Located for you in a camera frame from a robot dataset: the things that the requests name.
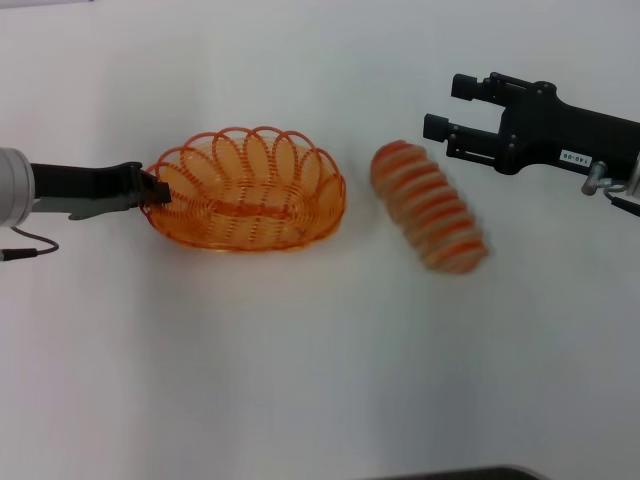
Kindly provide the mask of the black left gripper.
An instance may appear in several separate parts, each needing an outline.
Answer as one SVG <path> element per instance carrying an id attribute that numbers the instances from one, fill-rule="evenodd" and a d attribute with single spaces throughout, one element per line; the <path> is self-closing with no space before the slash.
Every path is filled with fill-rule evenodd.
<path id="1" fill-rule="evenodd" d="M 137 162 L 83 168 L 32 164 L 34 210 L 127 210 L 171 202 L 169 185 Z"/>

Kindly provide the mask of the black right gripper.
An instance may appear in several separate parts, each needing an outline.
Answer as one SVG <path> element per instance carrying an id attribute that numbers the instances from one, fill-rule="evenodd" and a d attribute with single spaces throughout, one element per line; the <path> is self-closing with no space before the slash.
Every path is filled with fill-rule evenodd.
<path id="1" fill-rule="evenodd" d="M 478 80 L 453 77 L 451 96 L 505 107 L 498 135 L 426 114 L 423 137 L 446 143 L 446 155 L 473 163 L 494 163 L 497 172 L 515 175 L 544 164 L 586 175 L 603 162 L 615 180 L 628 180 L 639 154 L 639 124 L 571 106 L 544 81 L 526 82 L 492 72 Z"/>

